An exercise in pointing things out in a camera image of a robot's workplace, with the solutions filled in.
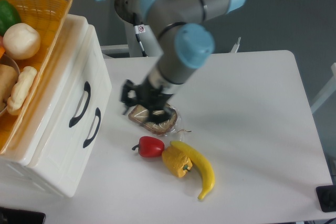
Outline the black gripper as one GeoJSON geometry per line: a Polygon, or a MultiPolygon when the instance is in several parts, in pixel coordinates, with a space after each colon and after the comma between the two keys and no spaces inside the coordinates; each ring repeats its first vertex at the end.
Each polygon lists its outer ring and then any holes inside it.
{"type": "Polygon", "coordinates": [[[160,124],[171,119],[173,109],[166,106],[173,94],[163,92],[163,87],[155,88],[147,76],[140,85],[135,85],[127,79],[122,87],[120,101],[124,104],[122,115],[126,115],[131,107],[140,105],[147,109],[148,115],[143,124],[152,122],[160,124]],[[162,111],[161,114],[154,114],[155,111],[162,111]]]}

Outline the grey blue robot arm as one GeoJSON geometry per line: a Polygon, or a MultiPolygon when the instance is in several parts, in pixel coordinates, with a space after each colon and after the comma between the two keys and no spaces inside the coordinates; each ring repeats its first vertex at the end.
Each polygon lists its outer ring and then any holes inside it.
{"type": "Polygon", "coordinates": [[[163,51],[141,84],[125,82],[121,102],[126,108],[146,108],[148,122],[165,122],[173,115],[168,100],[214,51],[214,39],[202,22],[239,9],[246,0],[116,1],[122,1],[121,14],[129,23],[151,28],[163,51]]]}

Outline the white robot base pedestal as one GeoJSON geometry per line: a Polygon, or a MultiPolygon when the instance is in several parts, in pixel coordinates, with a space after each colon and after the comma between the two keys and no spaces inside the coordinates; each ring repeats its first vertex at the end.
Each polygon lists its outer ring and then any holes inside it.
{"type": "Polygon", "coordinates": [[[150,26],[143,21],[140,0],[114,0],[114,10],[123,22],[127,43],[101,46],[102,53],[112,58],[128,54],[129,57],[159,57],[163,51],[150,26]]]}

